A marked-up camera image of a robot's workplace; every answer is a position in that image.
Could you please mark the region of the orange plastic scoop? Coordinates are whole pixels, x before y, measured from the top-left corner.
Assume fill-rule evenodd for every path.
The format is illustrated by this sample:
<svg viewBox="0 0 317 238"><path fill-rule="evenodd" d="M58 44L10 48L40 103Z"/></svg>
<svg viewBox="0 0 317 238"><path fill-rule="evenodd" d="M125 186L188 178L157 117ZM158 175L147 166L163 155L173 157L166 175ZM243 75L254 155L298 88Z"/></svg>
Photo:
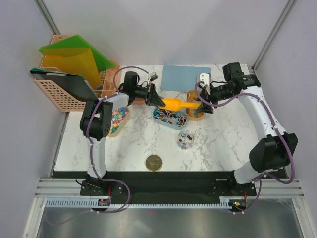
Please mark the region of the orange plastic scoop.
<svg viewBox="0 0 317 238"><path fill-rule="evenodd" d="M201 103L183 102L177 98L163 98L163 102L165 106L161 108L170 111L178 111L182 108L197 109L201 105Z"/></svg>

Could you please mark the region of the clear plastic jar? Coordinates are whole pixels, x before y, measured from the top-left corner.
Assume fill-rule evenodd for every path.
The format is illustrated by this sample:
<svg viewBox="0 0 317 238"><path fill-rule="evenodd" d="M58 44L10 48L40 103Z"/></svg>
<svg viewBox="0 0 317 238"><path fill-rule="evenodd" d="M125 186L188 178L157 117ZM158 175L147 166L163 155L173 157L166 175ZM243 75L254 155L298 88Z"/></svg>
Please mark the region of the clear plastic jar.
<svg viewBox="0 0 317 238"><path fill-rule="evenodd" d="M191 131L183 130L177 136L177 145L181 149L188 149L194 143L194 134Z"/></svg>

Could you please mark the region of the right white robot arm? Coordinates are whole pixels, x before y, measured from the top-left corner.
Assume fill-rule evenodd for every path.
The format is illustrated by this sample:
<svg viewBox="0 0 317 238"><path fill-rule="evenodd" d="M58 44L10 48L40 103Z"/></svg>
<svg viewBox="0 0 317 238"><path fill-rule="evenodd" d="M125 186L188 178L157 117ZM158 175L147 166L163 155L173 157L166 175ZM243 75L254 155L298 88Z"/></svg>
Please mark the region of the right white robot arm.
<svg viewBox="0 0 317 238"><path fill-rule="evenodd" d="M295 178L293 154L298 138L287 133L272 113L264 97L261 83L254 74L242 72L240 63L223 68L225 83L213 86L211 75L201 73L196 77L195 93L201 101L199 112L212 114L235 99L246 109L257 133L258 142L249 152L249 160L234 170L233 179L227 182L228 192L238 195L245 184L262 177L270 177L282 184L290 184Z"/></svg>

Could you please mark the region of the blue tray of lollipops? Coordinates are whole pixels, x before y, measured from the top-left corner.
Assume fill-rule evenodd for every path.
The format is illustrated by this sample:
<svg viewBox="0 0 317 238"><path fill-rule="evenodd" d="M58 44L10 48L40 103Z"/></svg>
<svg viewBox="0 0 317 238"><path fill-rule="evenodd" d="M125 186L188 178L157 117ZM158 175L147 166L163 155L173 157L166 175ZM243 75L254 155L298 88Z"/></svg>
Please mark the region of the blue tray of lollipops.
<svg viewBox="0 0 317 238"><path fill-rule="evenodd" d="M155 107L152 112L154 122L175 130L182 130L188 121L183 111L171 111Z"/></svg>

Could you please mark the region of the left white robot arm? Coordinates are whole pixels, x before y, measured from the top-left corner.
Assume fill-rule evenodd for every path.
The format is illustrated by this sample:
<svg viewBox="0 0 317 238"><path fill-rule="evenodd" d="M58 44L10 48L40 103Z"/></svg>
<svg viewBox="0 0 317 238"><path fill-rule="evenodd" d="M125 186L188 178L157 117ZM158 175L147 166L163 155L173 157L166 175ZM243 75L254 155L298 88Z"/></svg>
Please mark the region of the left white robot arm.
<svg viewBox="0 0 317 238"><path fill-rule="evenodd" d="M155 84L151 82L152 79L146 86L141 86L138 84L138 78L137 73L127 72L117 92L101 99L87 100L83 110L80 129L88 141L90 152L87 174L91 178L96 178L91 188L98 195L107 193L109 188L103 176L107 173L105 140L111 129L112 113L129 106L135 99L144 100L148 106L165 106L162 97L156 92Z"/></svg>

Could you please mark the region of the beige tray colourful candies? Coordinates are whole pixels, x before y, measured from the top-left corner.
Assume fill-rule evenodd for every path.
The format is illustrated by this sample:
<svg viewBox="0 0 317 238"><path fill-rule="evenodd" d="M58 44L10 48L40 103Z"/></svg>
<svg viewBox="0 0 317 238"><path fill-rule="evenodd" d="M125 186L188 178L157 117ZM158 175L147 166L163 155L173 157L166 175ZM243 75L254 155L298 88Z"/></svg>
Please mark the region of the beige tray colourful candies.
<svg viewBox="0 0 317 238"><path fill-rule="evenodd" d="M129 109L127 107L121 107L112 112L111 128L108 134L109 137L117 136L124 128L129 119Z"/></svg>

